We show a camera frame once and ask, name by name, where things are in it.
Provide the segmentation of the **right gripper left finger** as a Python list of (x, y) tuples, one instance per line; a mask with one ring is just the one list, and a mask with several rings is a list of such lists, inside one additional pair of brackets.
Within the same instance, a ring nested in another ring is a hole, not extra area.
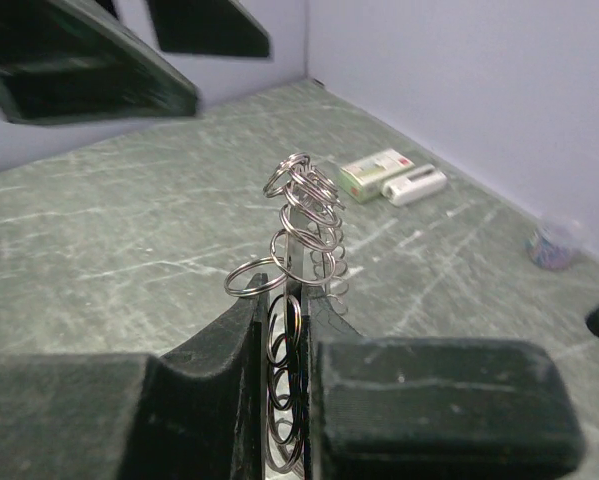
[(0, 479), (261, 479), (267, 295), (164, 355), (0, 355)]

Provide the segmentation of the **metal disc with keyrings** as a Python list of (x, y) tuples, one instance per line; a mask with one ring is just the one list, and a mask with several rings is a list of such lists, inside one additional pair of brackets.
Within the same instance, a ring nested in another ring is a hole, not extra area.
[(339, 315), (347, 313), (344, 206), (336, 185), (308, 154), (283, 160), (265, 183), (267, 198), (279, 197), (280, 228), (263, 258), (233, 269), (225, 292), (236, 298), (272, 294), (263, 323), (265, 463), (278, 474), (309, 476), (308, 307), (309, 288), (324, 295)]

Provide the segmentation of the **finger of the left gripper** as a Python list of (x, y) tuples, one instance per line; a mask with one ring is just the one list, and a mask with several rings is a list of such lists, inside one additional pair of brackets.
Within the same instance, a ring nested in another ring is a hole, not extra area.
[(0, 110), (24, 125), (192, 117), (195, 85), (95, 1), (0, 1)]
[(268, 32), (237, 1), (153, 0), (147, 7), (165, 53), (270, 57)]

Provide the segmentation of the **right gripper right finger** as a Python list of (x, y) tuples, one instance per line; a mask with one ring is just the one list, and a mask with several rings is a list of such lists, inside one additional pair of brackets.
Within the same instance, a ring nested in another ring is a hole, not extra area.
[(303, 322), (307, 479), (560, 479), (585, 435), (560, 371), (520, 339), (367, 337), (318, 287)]

